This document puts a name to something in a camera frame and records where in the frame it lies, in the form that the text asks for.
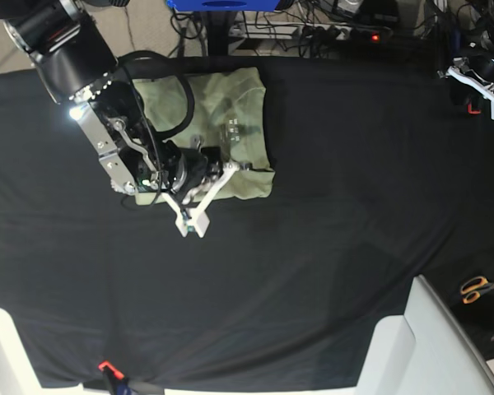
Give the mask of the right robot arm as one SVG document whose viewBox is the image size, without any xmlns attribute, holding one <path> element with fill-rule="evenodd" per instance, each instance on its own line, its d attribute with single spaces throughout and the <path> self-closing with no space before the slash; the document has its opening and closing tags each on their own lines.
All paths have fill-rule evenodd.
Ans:
<svg viewBox="0 0 494 395">
<path fill-rule="evenodd" d="M 176 146 L 173 137 L 189 126 L 195 111 L 188 79 L 152 51 L 115 57 L 82 2 L 0 1 L 0 21 L 54 102 L 74 104 L 70 115 L 96 149 L 115 191 L 188 202 L 200 190 L 220 190 L 235 172 L 251 170 L 249 162 L 224 160 L 218 146 Z M 145 115 L 128 70 L 141 59 L 165 67 L 185 94 L 186 114 L 169 130 L 158 132 Z"/>
</svg>

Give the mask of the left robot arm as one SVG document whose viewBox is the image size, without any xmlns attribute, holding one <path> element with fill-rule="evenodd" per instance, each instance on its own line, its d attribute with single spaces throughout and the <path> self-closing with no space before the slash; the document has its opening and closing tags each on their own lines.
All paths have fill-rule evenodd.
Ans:
<svg viewBox="0 0 494 395">
<path fill-rule="evenodd" d="M 448 57 L 463 74 L 494 84 L 494 1 L 463 1 L 455 11 L 436 13 Z"/>
</svg>

